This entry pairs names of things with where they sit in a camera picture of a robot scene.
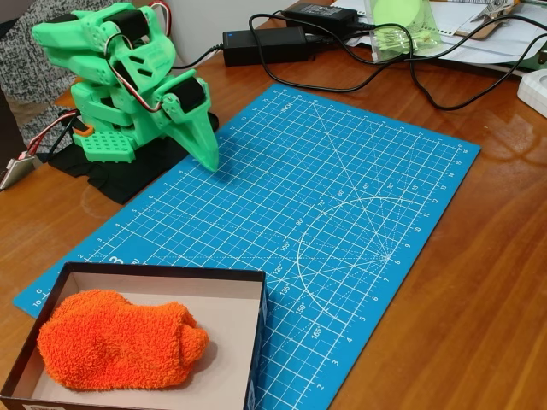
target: white paper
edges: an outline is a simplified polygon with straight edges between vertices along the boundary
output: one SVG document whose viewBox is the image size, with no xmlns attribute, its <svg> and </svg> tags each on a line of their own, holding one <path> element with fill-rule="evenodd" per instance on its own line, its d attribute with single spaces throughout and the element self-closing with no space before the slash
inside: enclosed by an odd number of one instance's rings
<svg viewBox="0 0 547 410">
<path fill-rule="evenodd" d="M 535 4 L 520 4 L 515 7 L 515 11 L 511 14 L 528 17 L 547 25 L 547 9 Z M 532 40 L 542 33 L 545 33 L 545 31 L 525 21 L 508 20 L 503 26 L 498 26 L 488 38 L 484 40 L 469 39 L 458 49 L 441 58 L 471 64 L 514 62 L 521 57 Z M 420 56 L 433 56 L 449 49 L 461 40 L 462 37 L 458 36 L 441 36 L 442 44 L 435 48 L 422 50 L 417 54 Z M 547 41 L 547 38 L 537 41 L 526 55 L 526 58 L 535 56 L 545 44 L 545 41 Z M 349 43 L 352 46 L 358 44 L 370 44 L 369 36 L 356 38 Z"/>
<path fill-rule="evenodd" d="M 486 9 L 484 4 L 430 2 L 435 25 L 443 35 L 451 36 L 466 22 Z"/>
<path fill-rule="evenodd" d="M 366 15 L 365 0 L 336 0 L 331 6 L 357 10 L 360 15 Z"/>
</svg>

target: wooden table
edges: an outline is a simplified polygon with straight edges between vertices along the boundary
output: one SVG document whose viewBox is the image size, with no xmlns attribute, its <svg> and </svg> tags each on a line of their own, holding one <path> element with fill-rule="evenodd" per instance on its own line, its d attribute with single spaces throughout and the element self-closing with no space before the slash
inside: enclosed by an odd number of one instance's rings
<svg viewBox="0 0 547 410">
<path fill-rule="evenodd" d="M 221 56 L 198 71 L 221 123 L 272 84 L 261 67 L 225 68 Z M 274 71 L 349 86 L 373 69 L 335 50 Z M 494 75 L 419 71 L 446 104 Z M 446 113 L 427 103 L 401 65 L 361 91 L 319 93 L 482 147 L 332 408 L 547 408 L 547 120 L 517 98 L 517 86 L 507 81 Z M 12 298 L 119 208 L 84 178 L 48 166 L 0 193 L 0 380 L 33 322 Z"/>
</svg>

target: black cable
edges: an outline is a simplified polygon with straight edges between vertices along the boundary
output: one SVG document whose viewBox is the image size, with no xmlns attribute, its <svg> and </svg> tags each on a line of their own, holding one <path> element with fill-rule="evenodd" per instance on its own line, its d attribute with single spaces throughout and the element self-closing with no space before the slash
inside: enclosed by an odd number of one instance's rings
<svg viewBox="0 0 547 410">
<path fill-rule="evenodd" d="M 540 36 L 537 36 L 531 43 L 530 45 L 528 45 L 528 47 L 526 48 L 526 51 L 522 54 L 521 58 L 519 58 L 519 60 L 517 60 L 517 62 L 513 65 L 513 67 L 510 68 L 510 70 L 504 74 L 500 79 L 498 79 L 496 82 L 494 82 L 494 84 L 490 85 L 489 87 L 487 87 L 486 89 L 484 89 L 483 91 L 481 91 L 480 93 L 474 95 L 473 97 L 469 98 L 467 101 L 465 102 L 461 102 L 457 105 L 453 105 L 453 106 L 444 106 L 444 105 L 440 105 L 438 104 L 435 99 L 433 98 L 433 96 L 431 95 L 431 93 L 426 89 L 426 87 L 423 86 L 423 84 L 418 80 L 418 77 L 416 76 L 416 71 L 415 71 L 415 67 L 414 67 L 414 64 L 415 62 L 414 61 L 411 61 L 410 62 L 410 75 L 412 76 L 412 80 L 414 81 L 414 83 L 416 84 L 416 86 L 421 90 L 421 92 L 424 93 L 424 95 L 426 96 L 427 100 L 431 103 L 431 105 L 437 109 L 442 109 L 444 111 L 455 111 L 457 109 L 460 109 L 460 108 L 464 108 L 464 107 L 467 107 L 470 103 L 473 103 L 474 101 L 478 100 L 479 98 L 481 98 L 482 96 L 484 96 L 485 94 L 489 93 L 490 91 L 494 90 L 498 85 L 500 85 L 503 81 L 505 81 L 505 79 L 507 77 L 509 77 L 513 72 L 514 70 L 517 69 L 517 67 L 519 66 L 519 64 L 522 63 L 522 61 L 525 59 L 526 57 L 526 54 L 528 54 L 528 51 L 530 51 L 530 49 L 533 47 L 533 45 L 536 43 L 536 41 L 538 41 L 540 38 L 543 38 L 543 37 L 547 37 L 547 33 L 546 34 L 542 34 Z"/>
<path fill-rule="evenodd" d="M 206 56 L 208 56 L 209 54 L 217 51 L 217 50 L 222 50 L 224 48 L 224 44 L 223 43 L 220 43 L 220 44 L 217 44 L 217 45 L 214 45 L 213 47 L 211 47 L 210 49 L 208 49 L 207 51 L 205 51 L 197 60 L 195 60 L 193 63 L 191 64 L 187 64 L 185 66 L 173 66 L 174 69 L 177 69 L 177 70 L 184 70 L 184 69 L 187 69 L 187 68 L 190 68 L 190 67 L 194 67 L 196 64 L 198 64 L 202 59 L 204 59 Z"/>
<path fill-rule="evenodd" d="M 72 125 L 78 119 L 78 115 L 79 115 L 79 111 L 72 116 L 72 118 L 68 122 L 67 126 L 65 126 L 64 130 L 62 130 L 61 135 L 59 135 L 57 140 L 53 143 L 53 145 L 51 145 L 50 152 L 45 157 L 44 162 L 49 162 L 49 160 L 53 156 L 53 153 L 55 152 L 55 149 L 57 148 L 57 145 L 59 145 L 61 143 L 62 139 L 65 137 L 65 135 L 67 135 L 67 132 L 72 129 Z"/>
<path fill-rule="evenodd" d="M 485 94 L 489 93 L 490 91 L 494 90 L 496 87 L 498 87 L 505 79 L 507 79 L 517 68 L 518 66 L 522 63 L 522 61 L 526 58 L 526 54 L 528 54 L 528 51 L 530 51 L 530 49 L 533 47 L 534 44 L 536 44 L 536 42 L 538 40 L 540 40 L 541 38 L 543 37 L 547 37 L 547 33 L 546 34 L 541 34 L 539 36 L 537 36 L 529 45 L 528 47 L 526 47 L 526 50 L 524 51 L 524 53 L 522 53 L 521 55 L 521 58 L 519 58 L 515 64 L 513 64 L 513 66 L 511 66 L 510 70 L 504 74 L 500 79 L 498 79 L 497 81 L 495 81 L 492 85 L 490 85 L 489 87 L 485 88 L 483 91 L 479 92 L 478 94 L 474 95 L 473 97 L 469 98 L 467 101 L 464 101 L 464 102 L 461 102 L 457 105 L 453 105 L 453 106 L 444 106 L 444 105 L 440 105 L 438 104 L 435 99 L 433 98 L 433 96 L 431 95 L 431 93 L 426 89 L 426 87 L 418 80 L 418 77 L 416 75 L 416 71 L 415 71 L 415 65 L 414 63 L 415 62 L 425 62 L 425 61 L 430 61 L 430 60 L 433 60 L 433 59 L 438 59 L 442 56 L 446 56 L 448 55 L 449 53 L 451 53 L 452 51 L 454 51 L 455 49 L 457 49 L 458 47 L 460 47 L 462 44 L 464 44 L 466 41 L 468 41 L 472 36 L 474 36 L 477 32 L 479 32 L 480 30 L 482 30 L 483 28 L 489 26 L 490 24 L 494 24 L 498 21 L 504 21 L 504 20 L 518 20 L 518 21 L 525 21 L 526 23 L 529 23 L 529 24 L 532 24 L 533 26 L 536 26 L 536 27 L 539 27 L 539 28 L 542 28 L 543 30 L 547 31 L 547 26 L 546 25 L 543 25 L 541 23 L 538 23 L 537 21 L 535 20 L 532 20 L 532 19 L 528 19 L 527 17 L 522 17 L 522 16 L 519 16 L 519 15 L 504 15 L 504 16 L 501 16 L 501 17 L 497 17 L 495 19 L 492 19 L 492 20 L 489 20 L 487 21 L 485 24 L 482 24 L 480 26 L 478 26 L 477 28 L 475 28 L 472 32 L 470 32 L 466 37 L 464 37 L 461 41 L 459 41 L 458 43 L 454 44 L 452 47 L 450 47 L 449 49 L 443 51 L 442 53 L 439 53 L 439 54 L 436 54 L 435 56 L 428 56 L 428 57 L 416 57 L 416 58 L 409 58 L 407 59 L 408 62 L 410 62 L 410 76 L 412 77 L 412 80 L 414 81 L 415 85 L 420 89 L 421 92 L 423 92 L 423 94 L 426 96 L 427 98 L 427 101 L 429 101 L 429 103 L 435 107 L 436 109 L 442 109 L 444 111 L 455 111 L 457 109 L 460 109 L 460 108 L 464 108 L 466 106 L 468 106 L 470 103 L 473 103 L 475 102 L 476 100 L 478 100 L 479 98 L 481 98 L 482 96 L 484 96 Z"/>
<path fill-rule="evenodd" d="M 334 38 L 342 46 L 342 48 L 344 50 L 346 50 L 348 52 L 348 54 L 350 54 L 350 56 L 352 56 L 355 60 L 357 60 L 359 62 L 363 62 L 365 64 L 380 65 L 380 68 L 378 70 L 376 70 L 374 73 L 372 73 L 367 79 L 365 79 L 359 85 L 355 85 L 355 86 L 350 87 L 350 88 L 332 88 L 332 87 L 323 87 L 323 86 L 319 86 L 319 85 L 306 85 L 306 84 L 293 83 L 291 81 L 281 79 L 278 76 L 276 76 L 274 73 L 271 72 L 271 70 L 269 69 L 266 61 L 264 60 L 264 53 L 263 53 L 263 50 L 262 50 L 262 44 L 260 42 L 260 39 L 256 35 L 256 29 L 253 27 L 253 21 L 255 19 L 261 18 L 261 17 L 262 18 L 265 17 L 265 18 L 269 18 L 269 19 L 276 19 L 276 20 L 283 20 L 283 21 L 292 21 L 292 22 L 296 22 L 298 24 L 302 24 L 302 25 L 305 25 L 305 26 L 312 26 L 314 28 L 320 29 L 323 32 L 326 32 L 330 37 Z M 412 38 L 410 36 L 409 31 L 405 27 L 400 26 L 398 24 L 384 24 L 384 25 L 379 25 L 377 27 L 381 28 L 381 27 L 385 27 L 385 26 L 396 26 L 396 27 L 400 28 L 401 30 L 403 30 L 404 32 L 406 32 L 408 34 L 408 36 L 410 38 L 409 58 L 412 58 L 414 56 L 414 47 L 412 45 Z M 381 63 L 375 63 L 373 61 L 364 60 L 360 56 L 353 53 L 353 51 L 351 51 L 348 48 L 348 46 L 344 43 L 344 41 L 339 36 L 337 36 L 336 34 L 334 34 L 331 31 L 327 30 L 326 28 L 321 27 L 321 26 L 317 26 L 316 24 L 308 23 L 306 21 L 301 21 L 301 20 L 296 20 L 296 19 L 289 19 L 289 18 L 286 18 L 286 17 L 277 16 L 277 15 L 269 15 L 269 14 L 252 15 L 249 18 L 249 29 L 250 29 L 250 32 L 252 33 L 252 35 L 253 35 L 253 37 L 256 41 L 258 54 L 260 56 L 262 67 L 264 68 L 264 71 L 266 71 L 266 73 L 270 76 L 270 78 L 272 78 L 273 80 L 275 80 L 275 81 L 277 81 L 281 84 L 289 85 L 289 86 L 292 86 L 292 87 L 303 88 L 303 89 L 306 89 L 306 90 L 330 91 L 330 92 L 339 92 L 339 93 L 357 91 L 357 90 L 360 90 L 361 88 L 363 88 L 364 86 L 366 86 L 368 83 L 370 83 L 373 79 L 376 78 L 376 76 L 378 76 L 378 74 L 380 74 L 382 71 L 384 71 L 386 68 L 388 68 L 391 64 L 401 62 L 401 61 L 404 60 L 404 58 L 406 58 L 406 56 L 399 56 L 399 57 L 396 57 L 396 58 L 391 59 L 389 61 L 383 61 Z"/>
</svg>

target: orange fuzzy sock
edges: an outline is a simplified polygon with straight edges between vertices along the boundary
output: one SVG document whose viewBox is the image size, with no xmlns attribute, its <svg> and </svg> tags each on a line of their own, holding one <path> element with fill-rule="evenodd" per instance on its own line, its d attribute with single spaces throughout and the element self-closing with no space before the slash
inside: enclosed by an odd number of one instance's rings
<svg viewBox="0 0 547 410">
<path fill-rule="evenodd" d="M 51 378 L 71 389 L 160 389 L 182 383 L 208 342 L 180 303 L 137 306 L 88 290 L 61 303 L 38 349 Z"/>
</svg>

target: red wire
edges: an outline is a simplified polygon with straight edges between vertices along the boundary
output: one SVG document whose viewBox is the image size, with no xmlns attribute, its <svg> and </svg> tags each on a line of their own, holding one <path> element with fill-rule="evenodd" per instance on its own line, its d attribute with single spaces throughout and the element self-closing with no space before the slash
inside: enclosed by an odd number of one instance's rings
<svg viewBox="0 0 547 410">
<path fill-rule="evenodd" d="M 48 133 L 48 131 L 56 126 L 59 122 L 64 120 L 65 118 L 72 117 L 78 112 L 77 109 L 71 109 L 70 111 L 66 112 L 65 114 L 61 115 L 59 118 L 57 118 L 55 121 L 53 121 L 51 124 L 49 124 L 47 127 L 45 127 L 36 137 L 31 139 L 30 143 L 28 143 L 28 147 L 26 148 L 26 152 L 29 155 L 36 154 L 36 151 L 38 150 L 38 147 L 42 143 L 42 140 L 45 137 L 45 134 Z"/>
</svg>

